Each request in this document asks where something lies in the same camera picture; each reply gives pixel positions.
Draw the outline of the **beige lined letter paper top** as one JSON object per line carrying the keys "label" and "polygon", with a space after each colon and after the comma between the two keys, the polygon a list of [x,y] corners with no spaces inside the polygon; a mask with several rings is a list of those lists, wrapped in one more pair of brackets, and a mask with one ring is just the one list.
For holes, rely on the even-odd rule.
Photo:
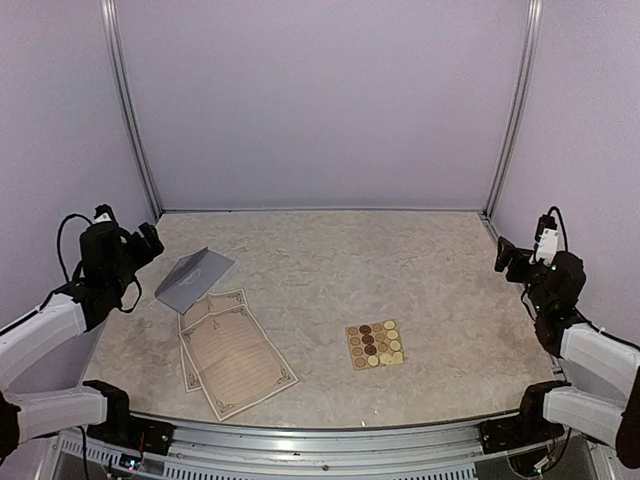
{"label": "beige lined letter paper top", "polygon": [[298,382],[284,356],[244,304],[209,313],[181,330],[179,336],[220,422]]}

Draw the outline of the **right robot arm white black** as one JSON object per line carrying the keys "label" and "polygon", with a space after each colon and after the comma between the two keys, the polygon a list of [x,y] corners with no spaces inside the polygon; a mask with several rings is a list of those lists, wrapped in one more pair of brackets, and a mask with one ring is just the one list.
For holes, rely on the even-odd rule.
{"label": "right robot arm white black", "polygon": [[523,285],[543,349],[606,381],[625,403],[614,404],[566,381],[534,384],[525,390],[518,414],[493,434],[491,445],[531,444],[559,437],[570,428],[614,449],[624,467],[638,468],[639,350],[578,312],[578,297],[586,282],[583,261],[567,251],[539,258],[536,251],[518,248],[501,237],[494,269]]}

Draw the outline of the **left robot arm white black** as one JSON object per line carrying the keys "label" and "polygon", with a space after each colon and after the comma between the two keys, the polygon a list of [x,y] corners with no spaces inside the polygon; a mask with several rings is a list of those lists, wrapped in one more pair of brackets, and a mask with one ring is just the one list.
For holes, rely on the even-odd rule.
{"label": "left robot arm white black", "polygon": [[123,390],[102,381],[36,394],[12,394],[11,384],[67,341],[93,331],[111,312],[127,313],[123,297],[137,273],[164,250],[155,227],[130,233],[101,210],[80,235],[81,258],[65,283],[1,330],[1,455],[32,439],[84,427],[118,444],[143,447],[140,424]]}

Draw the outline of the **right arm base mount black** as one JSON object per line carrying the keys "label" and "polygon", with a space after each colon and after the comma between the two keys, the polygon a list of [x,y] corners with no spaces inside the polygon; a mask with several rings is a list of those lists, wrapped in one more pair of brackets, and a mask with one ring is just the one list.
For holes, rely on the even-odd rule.
{"label": "right arm base mount black", "polygon": [[530,385],[516,415],[482,422],[479,432],[483,453],[493,454],[561,438],[564,427],[543,417],[544,396],[555,388],[569,385],[566,381]]}

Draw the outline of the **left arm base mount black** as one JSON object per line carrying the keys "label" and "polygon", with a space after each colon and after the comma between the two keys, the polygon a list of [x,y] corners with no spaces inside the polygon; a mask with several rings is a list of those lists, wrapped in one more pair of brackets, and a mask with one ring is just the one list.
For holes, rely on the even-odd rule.
{"label": "left arm base mount black", "polygon": [[168,455],[175,430],[172,424],[133,415],[128,394],[113,385],[100,380],[84,381],[82,385],[97,390],[107,400],[106,420],[88,426],[90,438],[140,454]]}

